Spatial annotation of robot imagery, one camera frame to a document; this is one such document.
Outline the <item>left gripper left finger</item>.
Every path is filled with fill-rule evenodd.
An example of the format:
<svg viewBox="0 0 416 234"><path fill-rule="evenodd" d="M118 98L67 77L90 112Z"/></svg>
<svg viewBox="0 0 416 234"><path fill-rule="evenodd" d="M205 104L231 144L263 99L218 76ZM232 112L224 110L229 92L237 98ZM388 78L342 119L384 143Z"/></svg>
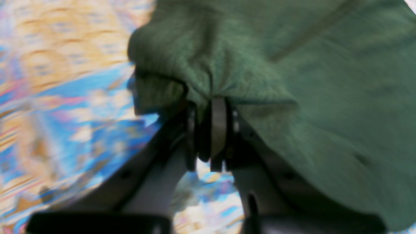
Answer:
<svg viewBox="0 0 416 234"><path fill-rule="evenodd" d="M92 192L34 213L27 234L174 234L176 185L195 169L196 106L186 102L138 154Z"/></svg>

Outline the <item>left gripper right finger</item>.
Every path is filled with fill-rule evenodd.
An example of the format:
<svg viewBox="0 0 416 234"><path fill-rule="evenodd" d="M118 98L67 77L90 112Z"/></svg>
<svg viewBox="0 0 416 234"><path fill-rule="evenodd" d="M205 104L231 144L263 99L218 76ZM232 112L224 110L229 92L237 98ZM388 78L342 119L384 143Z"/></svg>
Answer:
<svg viewBox="0 0 416 234"><path fill-rule="evenodd" d="M242 234L384 234L383 222L319 192L274 153L225 98L210 103L212 172L234 176Z"/></svg>

